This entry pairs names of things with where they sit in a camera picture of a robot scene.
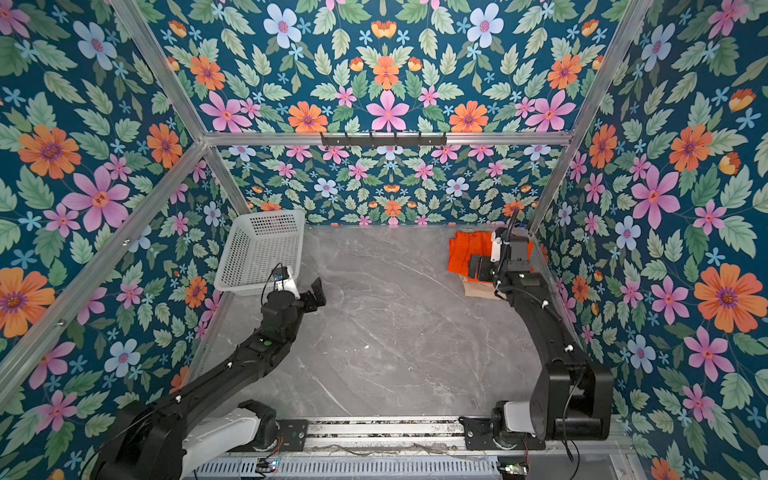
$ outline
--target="white plastic basket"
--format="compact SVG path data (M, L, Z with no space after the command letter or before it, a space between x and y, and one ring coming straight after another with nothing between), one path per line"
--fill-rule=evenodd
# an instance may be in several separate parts
M240 215L233 223L216 271L216 290L260 295L272 269L282 263L298 278L304 211L275 210Z

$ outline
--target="gray marble floor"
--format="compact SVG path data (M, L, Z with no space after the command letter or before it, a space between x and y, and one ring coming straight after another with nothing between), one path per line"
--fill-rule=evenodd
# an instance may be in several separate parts
M320 276L328 305L309 313L290 354L221 406L265 402L279 418L487 415L527 399L541 365L508 304L464 296L446 271L456 227L314 227L304 233L300 290ZM260 321L259 297L238 297L205 367Z

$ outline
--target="robotic arm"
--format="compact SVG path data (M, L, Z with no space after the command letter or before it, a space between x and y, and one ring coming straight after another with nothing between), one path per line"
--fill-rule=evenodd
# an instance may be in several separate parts
M261 326L229 358L176 393L148 406L133 402L120 411L91 477L178 480L235 446L255 442L268 449L276 439L275 412L258 402L241 403L227 417L195 427L243 387L272 372L288 355L304 313L325 304L320 278L298 298L289 290L270 292L261 307Z

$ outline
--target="pink flower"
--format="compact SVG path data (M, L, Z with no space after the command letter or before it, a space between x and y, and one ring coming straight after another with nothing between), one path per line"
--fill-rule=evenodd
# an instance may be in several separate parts
M684 386L683 393L688 397L683 400L683 406L694 411L694 418L697 422L701 422L702 419L714 421L715 415L710 409L715 406L715 401L708 396L701 396L701 387L698 383L694 385L693 390Z
M205 160L197 162L197 165L194 166L194 170L192 170L192 180L194 180L194 183L199 182L201 178L203 180L207 178L207 175L205 174L205 167L207 166L208 164Z
M67 238L69 230L80 230L80 224L74 221L78 217L78 212L70 210L62 204L56 205L56 211L46 210L43 212L45 218L49 219L45 229L49 231L58 230L62 237Z
M523 118L528 118L528 114L533 113L536 110L535 102L533 100L528 100L528 97L523 97L519 104L515 104L515 108L517 109L515 116L522 116Z
M288 149L286 155L296 157L300 164L304 163L305 158L312 158L309 145L292 145L286 148Z
M296 171L293 169L293 164L286 164L285 162L280 162L280 165L277 167L277 173L279 173L281 177L288 179L293 175L296 175Z
M240 100L240 113L248 114L248 118L253 120L254 117L261 117L261 112L259 110L261 110L261 105L254 104L252 99Z
M661 223L661 209L667 213L676 212L680 209L680 202L674 195L664 195L677 185L677 178L680 176L677 172L670 172L664 175L659 182L659 169L651 166L648 169L645 181L647 187L643 184L632 185L632 194L638 200L642 200L635 205L632 217L643 218L648 213L648 224L656 230Z
M202 104L200 109L214 119L214 128L217 131L224 131L230 129L230 131L240 132L241 127L250 127L253 122L245 118L240 113L240 102L237 100L228 100L227 105L224 105L224 100L221 99L219 94L214 91L208 93L208 99L211 104Z
M368 174L366 173L368 171L368 167L364 167L360 161L357 161L357 163L354 165L349 165L347 168L349 168L349 176L355 177L355 180L368 177Z
M483 161L486 156L491 157L493 155L491 145L470 145L470 147L472 149L469 151L469 156L477 157L478 161Z
M571 180L576 180L576 183L581 181L581 175L587 173L587 167L584 165L587 162L587 154L576 155L576 158L571 160L571 164L568 165L571 168Z
M581 338L589 345L594 339L594 332L589 328L589 325L584 325L584 330L581 332Z
M334 95L339 99L340 107L342 105L352 107L352 102L357 100L357 97L352 94L352 88L339 87L339 91L337 91Z
M536 99L536 111L539 112L525 121L525 124L529 127L538 125L536 131L547 131L550 125L552 130L562 130L565 128L565 120L560 116L570 114L574 108L575 103L568 102L563 104L565 100L565 90L560 90L552 97L552 102L548 102L546 98Z
M43 355L35 371L29 376L29 386L37 389L48 378L48 370L53 375L64 375L67 372L67 362L59 357L69 355L74 348L74 342L64 342Z
M173 224L170 226L170 229L174 232L176 232L176 235L181 237L186 232L189 231L189 223L190 219L186 218L183 213L179 212L176 215L171 215L170 218L173 219Z
M461 145L445 145L444 147L440 147L433 151L432 156L434 158L439 158L440 163L444 164L449 158L451 160L456 160L458 158L456 151L458 151L459 148L461 148Z
M395 94L390 90L384 90L380 98L382 104L370 104L366 106L368 113L378 117L371 123L371 130L382 130L386 126L387 131L405 130L406 123L400 118L400 115L408 113L407 104L395 105Z
M634 181L637 181L638 178L643 178L643 179L645 178L646 170L650 168L650 162L646 161L646 159L647 159L646 154L643 154L643 156L640 158L637 158L637 157L634 158L633 160L634 165L632 166L632 168L629 169L629 173L634 174L634 176L632 177Z
M176 191L170 195L169 200L171 205L175 205L176 202L181 202L181 203L186 202L187 197L184 195L184 192L186 192L189 189L190 188L187 186L187 184L179 184L179 187L176 189Z
M633 282L628 278L624 281L625 285L621 286L621 292L624 294L624 303L629 303L632 308L637 306L637 301L643 299L643 294L638 292L640 289L640 282Z
M598 174L596 177L594 174L589 174L589 183L584 185L584 190L587 192L587 202L593 201L596 204L600 202L600 194L605 192L605 185L603 183L603 174Z
M688 365L699 368L704 365L704 373L707 378L713 382L717 380L717 369L726 373L735 372L733 364L724 356L718 355L728 350L728 341L725 339L714 339L710 343L710 334L700 326L696 330L697 342L693 337L687 336L683 339L685 345L696 353L691 353L688 357Z
M123 291L120 295L117 297L118 302L123 303L123 308L128 309L131 308L131 304L139 304L139 296L142 292L144 292L144 289L138 286L136 282L131 283L122 283L120 285L120 290Z
M672 279L669 276L664 279L663 289L658 285L651 285L650 291L659 298L659 300L654 301L652 306L654 312L660 312L663 310L664 319L670 325L674 323L674 314L676 312L677 315L680 315L683 318L688 318L690 316L688 313L688 308L686 308L685 305L681 303L683 300L688 298L688 289L683 288L682 286L674 288Z
M590 235L594 235L596 231L600 230L598 220L600 220L599 215L595 215L594 212L589 213L589 216L586 219L587 224L584 226L587 228L587 232L589 232Z
M427 178L431 177L435 174L435 172L432 171L433 167L434 165L427 165L426 163L422 162L421 165L413 169L416 170L416 178L426 180Z
M12 0L0 0L0 32L10 35L12 31L22 37L29 38L29 32L22 23L29 22L29 15L21 10L13 8Z
M216 314L216 309L219 308L219 300L221 299L221 292L219 290L214 290L214 295L211 298L205 299L205 307L208 308L208 310L204 311L202 315L200 315L200 321L208 323L210 320L214 317Z
M104 286L100 286L94 290L94 294L91 296L88 304L78 312L78 323L85 325L88 319L91 318L91 312L96 314L104 313L104 304L102 302L98 302L97 300L103 299L104 295L106 294L107 288Z
M321 151L324 151L323 160L328 161L333 159L333 163L336 165L341 163L342 158L347 158L349 152L345 151L343 147L320 147Z
M715 38L718 33L727 37L733 30L733 21L739 20L750 12L749 5L743 5L743 0L723 0L721 4L723 11L714 12L709 19L710 25L714 25L710 30L710 38Z
M73 178L74 184L86 194L67 194L61 202L72 210L88 209L83 216L83 225L87 231L92 232L98 229L101 226L102 216L110 226L115 228L128 218L128 210L117 200L125 200L131 189L125 185L115 185L110 188L109 171L106 168L99 167L94 172L95 185L83 174L74 174Z
M491 178L501 175L504 173L504 164L502 161L497 161L496 163L491 162L489 165L489 169L485 171L487 174L491 175Z
M56 390L51 397L50 405L41 405L37 408L37 414L40 418L37 432L42 432L49 425L54 432L61 430L64 425L64 418L71 417L78 412L78 407L70 406L78 397L76 392L72 392L64 398L64 392Z
M125 166L125 157L118 158L116 155L110 154L109 162L104 164L104 167L110 171L109 177L112 180L120 178L121 181L125 182L128 179L126 175L134 173L132 168Z
M419 101L424 102L424 106L428 107L429 105L437 105L437 99L440 98L440 93L435 91L435 85L430 85L429 90L422 87L422 94L419 97Z
M694 227L703 227L704 233L707 235L712 233L712 227L715 227L718 230L725 227L725 222L723 222L720 217L725 214L726 210L725 207L715 208L715 200L708 201L706 210L701 207L697 207L697 209L694 210L696 215L699 216L699 218L694 221Z

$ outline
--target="aluminum frame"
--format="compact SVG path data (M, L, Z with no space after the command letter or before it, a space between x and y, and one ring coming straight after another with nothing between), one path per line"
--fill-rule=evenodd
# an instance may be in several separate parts
M541 192L541 196L538 199L538 206L529 225L531 235L535 235L538 232L538 228L544 221L547 210L549 210L560 185L565 179L565 175L568 173L568 165L578 154L581 144L584 143L587 130L592 125L595 115L598 113L598 108L608 93L608 88L611 87L611 83L614 77L616 77L616 72L629 51L632 40L637 34L637 30L642 26L645 15L653 3L654 0L629 0L624 10L624 16L621 17L611 43L608 45L608 50L605 52L603 64L594 76L592 86L590 86L587 97L584 99L584 103L581 104L581 108L576 116L573 128L573 141L560 153L558 162L549 175L547 186L544 187L544 191Z

